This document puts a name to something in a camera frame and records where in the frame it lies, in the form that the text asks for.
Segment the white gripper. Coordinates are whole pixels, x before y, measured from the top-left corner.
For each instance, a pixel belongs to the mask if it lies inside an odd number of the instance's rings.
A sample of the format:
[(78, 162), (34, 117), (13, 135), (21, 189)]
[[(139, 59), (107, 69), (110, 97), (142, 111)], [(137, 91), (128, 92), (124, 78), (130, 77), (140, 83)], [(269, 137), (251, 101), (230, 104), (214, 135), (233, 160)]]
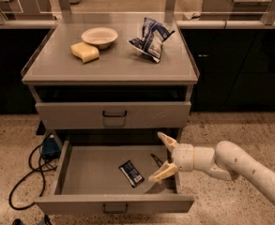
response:
[(157, 183), (174, 175), (177, 171), (191, 172), (194, 168), (194, 147), (191, 144), (178, 144), (178, 142), (164, 134), (158, 133), (159, 139), (166, 148), (172, 152), (173, 162), (165, 161), (162, 166), (148, 177), (149, 182)]

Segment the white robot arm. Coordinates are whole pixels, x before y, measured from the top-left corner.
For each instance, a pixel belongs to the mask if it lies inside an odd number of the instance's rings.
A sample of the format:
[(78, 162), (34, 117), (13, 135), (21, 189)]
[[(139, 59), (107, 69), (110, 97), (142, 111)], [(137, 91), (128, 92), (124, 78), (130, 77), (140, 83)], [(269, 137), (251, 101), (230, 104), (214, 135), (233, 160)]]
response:
[(223, 141), (215, 148), (179, 143), (159, 132), (159, 139), (171, 153), (172, 162), (165, 161), (148, 178), (159, 182), (177, 172), (200, 171), (225, 181), (233, 181), (240, 175), (257, 188), (275, 206), (275, 172), (255, 160), (238, 145)]

